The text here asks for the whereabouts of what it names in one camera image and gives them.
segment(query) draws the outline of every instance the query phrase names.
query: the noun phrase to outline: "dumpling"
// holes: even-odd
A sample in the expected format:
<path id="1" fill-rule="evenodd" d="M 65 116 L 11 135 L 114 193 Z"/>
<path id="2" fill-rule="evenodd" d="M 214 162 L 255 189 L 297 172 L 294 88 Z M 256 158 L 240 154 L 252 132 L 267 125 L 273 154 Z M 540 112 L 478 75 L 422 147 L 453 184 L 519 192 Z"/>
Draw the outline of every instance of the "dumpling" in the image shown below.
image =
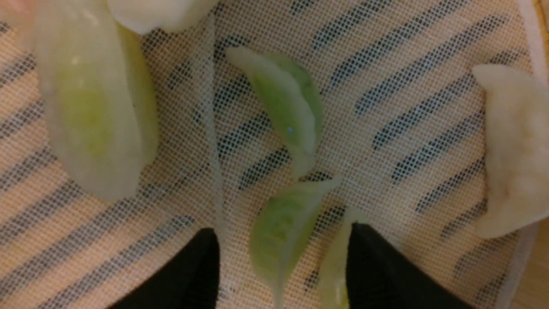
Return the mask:
<path id="1" fill-rule="evenodd" d="M 109 10 L 124 27 L 144 35 L 156 27 L 179 32 L 196 25 L 219 0 L 108 0 Z"/>
<path id="2" fill-rule="evenodd" d="M 486 90 L 488 211 L 477 234 L 496 238 L 549 216 L 549 91 L 504 65 L 473 75 Z"/>

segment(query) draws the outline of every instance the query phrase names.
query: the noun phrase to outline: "wooden surface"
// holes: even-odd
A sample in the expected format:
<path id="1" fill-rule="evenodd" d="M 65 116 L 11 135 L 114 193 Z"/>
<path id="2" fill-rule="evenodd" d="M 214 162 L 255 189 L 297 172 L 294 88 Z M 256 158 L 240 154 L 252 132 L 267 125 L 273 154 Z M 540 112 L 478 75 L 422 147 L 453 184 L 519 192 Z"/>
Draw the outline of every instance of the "wooden surface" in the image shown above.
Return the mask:
<path id="1" fill-rule="evenodd" d="M 540 27 L 546 40 L 546 54 L 549 57 L 549 0 L 534 0 Z M 548 309 L 549 308 L 549 220 L 541 223 L 536 245 L 524 277 L 514 298 L 511 309 Z"/>

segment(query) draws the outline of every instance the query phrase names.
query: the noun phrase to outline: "pale green dumpling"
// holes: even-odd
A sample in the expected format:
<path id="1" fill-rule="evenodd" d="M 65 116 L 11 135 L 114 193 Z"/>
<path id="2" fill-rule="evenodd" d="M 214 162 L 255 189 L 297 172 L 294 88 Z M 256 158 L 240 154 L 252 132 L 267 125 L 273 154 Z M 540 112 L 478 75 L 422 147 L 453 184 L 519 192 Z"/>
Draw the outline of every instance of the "pale green dumpling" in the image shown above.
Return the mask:
<path id="1" fill-rule="evenodd" d="M 252 226 L 250 259 L 254 273 L 269 286 L 276 309 L 283 308 L 286 283 L 305 251 L 325 194 L 341 183 L 331 180 L 292 184 L 269 199 Z"/>
<path id="2" fill-rule="evenodd" d="M 96 0 L 38 1 L 35 34 L 53 152 L 97 198 L 134 196 L 159 142 L 139 40 Z"/>
<path id="3" fill-rule="evenodd" d="M 285 56 L 263 56 L 246 47 L 228 48 L 227 59 L 244 72 L 288 148 L 292 177 L 307 174 L 322 132 L 320 95 L 309 75 Z"/>
<path id="4" fill-rule="evenodd" d="M 343 224 L 332 240 L 318 272 L 318 294 L 322 309 L 349 309 L 345 269 L 347 249 L 353 223 L 366 223 L 366 216 L 357 208 L 345 211 Z"/>

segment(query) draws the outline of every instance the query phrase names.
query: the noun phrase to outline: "white dumpling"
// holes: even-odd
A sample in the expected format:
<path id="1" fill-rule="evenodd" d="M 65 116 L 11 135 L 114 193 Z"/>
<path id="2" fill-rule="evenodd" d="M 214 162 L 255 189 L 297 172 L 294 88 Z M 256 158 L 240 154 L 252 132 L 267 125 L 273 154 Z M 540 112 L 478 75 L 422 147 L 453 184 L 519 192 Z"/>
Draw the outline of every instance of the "white dumpling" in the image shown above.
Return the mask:
<path id="1" fill-rule="evenodd" d="M 144 35 L 156 27 L 179 32 L 196 25 L 219 0 L 108 0 L 113 17 Z"/>
<path id="2" fill-rule="evenodd" d="M 486 90 L 488 211 L 477 234 L 495 238 L 549 216 L 549 91 L 504 65 L 473 75 Z"/>
<path id="3" fill-rule="evenodd" d="M 0 0 L 0 21 L 16 30 L 15 45 L 32 48 L 35 0 Z"/>

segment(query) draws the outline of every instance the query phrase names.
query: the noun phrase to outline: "mesh steamer liner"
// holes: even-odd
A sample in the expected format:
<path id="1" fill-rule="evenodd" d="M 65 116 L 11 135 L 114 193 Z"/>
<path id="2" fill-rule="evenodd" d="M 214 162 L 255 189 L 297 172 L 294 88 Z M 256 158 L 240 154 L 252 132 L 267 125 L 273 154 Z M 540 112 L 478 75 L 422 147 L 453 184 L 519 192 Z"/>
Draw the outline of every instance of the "mesh steamer liner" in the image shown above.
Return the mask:
<path id="1" fill-rule="evenodd" d="M 508 308 L 536 226 L 474 235 L 485 208 L 483 92 L 470 75 L 502 63 L 546 84 L 528 0 L 227 0 L 198 27 L 143 38 L 161 146 L 137 198 L 102 203 L 48 146 L 32 55 L 0 26 L 0 308 L 100 309 L 166 263 L 222 206 L 218 308 L 272 308 L 247 243 L 261 205 L 289 183 L 289 155 L 227 46 L 282 52 L 322 89 L 313 177 L 341 173 L 286 289 L 319 308 L 320 260 L 345 207 L 478 308 Z"/>

